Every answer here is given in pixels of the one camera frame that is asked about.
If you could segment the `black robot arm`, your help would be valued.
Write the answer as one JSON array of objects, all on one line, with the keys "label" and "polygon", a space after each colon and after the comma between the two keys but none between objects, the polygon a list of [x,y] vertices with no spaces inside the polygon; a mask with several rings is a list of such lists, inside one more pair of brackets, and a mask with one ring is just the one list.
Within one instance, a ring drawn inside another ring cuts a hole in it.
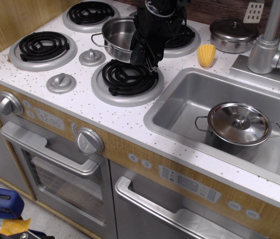
[{"label": "black robot arm", "polygon": [[137,7],[135,31],[130,43],[130,64],[155,70],[164,57],[165,45],[180,34],[187,22],[189,0],[147,0]]}]

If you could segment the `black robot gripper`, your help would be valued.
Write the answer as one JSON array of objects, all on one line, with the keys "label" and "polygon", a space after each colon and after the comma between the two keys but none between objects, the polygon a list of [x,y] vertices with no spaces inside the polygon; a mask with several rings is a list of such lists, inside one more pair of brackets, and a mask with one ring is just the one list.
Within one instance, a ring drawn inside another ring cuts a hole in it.
[{"label": "black robot gripper", "polygon": [[174,39],[186,19],[184,5],[139,5],[133,20],[136,30],[130,45],[130,64],[147,64],[151,72],[157,72],[165,44]]}]

